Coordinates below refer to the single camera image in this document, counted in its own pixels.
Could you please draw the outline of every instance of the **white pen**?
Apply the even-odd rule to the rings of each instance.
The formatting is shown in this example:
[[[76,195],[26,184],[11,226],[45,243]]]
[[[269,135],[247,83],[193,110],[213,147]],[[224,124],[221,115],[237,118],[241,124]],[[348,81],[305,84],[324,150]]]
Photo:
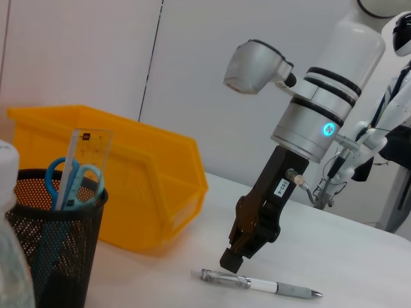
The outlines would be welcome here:
[[[249,278],[246,276],[237,276],[230,273],[211,271],[209,269],[191,271],[191,276],[199,278],[210,284],[220,284],[223,286],[238,287],[241,289],[253,289],[279,295],[304,298],[307,300],[322,297],[321,293],[308,289],[307,287],[297,287],[292,286],[291,284],[282,284],[280,282],[270,282],[266,280]]]

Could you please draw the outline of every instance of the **plastic bottle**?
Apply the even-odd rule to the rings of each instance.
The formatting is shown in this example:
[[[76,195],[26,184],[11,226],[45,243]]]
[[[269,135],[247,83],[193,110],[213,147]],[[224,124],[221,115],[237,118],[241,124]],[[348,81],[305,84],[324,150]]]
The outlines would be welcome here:
[[[0,141],[0,308],[35,308],[33,284],[19,240],[5,213],[15,205],[16,149]]]

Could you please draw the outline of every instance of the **white table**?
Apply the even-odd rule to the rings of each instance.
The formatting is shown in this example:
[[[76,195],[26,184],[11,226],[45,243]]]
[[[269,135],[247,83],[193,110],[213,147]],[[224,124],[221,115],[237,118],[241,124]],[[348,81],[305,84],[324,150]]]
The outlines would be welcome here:
[[[168,247],[141,255],[98,244],[86,308],[411,307],[411,242],[292,201],[281,215],[278,240],[245,259],[239,274],[310,287],[324,293],[322,299],[191,278],[191,269],[221,270],[236,202],[250,190],[217,176],[207,179],[201,215]]]

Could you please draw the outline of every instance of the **black mesh pen holder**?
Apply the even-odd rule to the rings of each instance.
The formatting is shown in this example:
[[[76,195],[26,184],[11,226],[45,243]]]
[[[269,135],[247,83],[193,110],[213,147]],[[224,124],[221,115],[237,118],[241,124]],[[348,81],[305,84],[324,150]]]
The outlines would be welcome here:
[[[14,189],[16,206],[6,218],[16,233],[33,278],[37,308],[83,308],[100,230],[104,190],[95,206],[51,211],[44,169],[20,170]],[[58,189],[62,172],[55,171]],[[84,178],[80,201],[89,200],[97,183]]]

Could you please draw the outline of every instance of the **yellow plastic bin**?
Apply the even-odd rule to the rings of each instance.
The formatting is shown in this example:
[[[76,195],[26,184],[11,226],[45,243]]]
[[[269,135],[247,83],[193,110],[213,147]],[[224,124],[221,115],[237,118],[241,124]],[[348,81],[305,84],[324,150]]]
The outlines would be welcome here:
[[[196,142],[86,106],[9,108],[20,169],[67,154],[74,128],[113,131],[104,172],[109,201],[99,238],[127,250],[175,237],[201,210],[207,181]]]

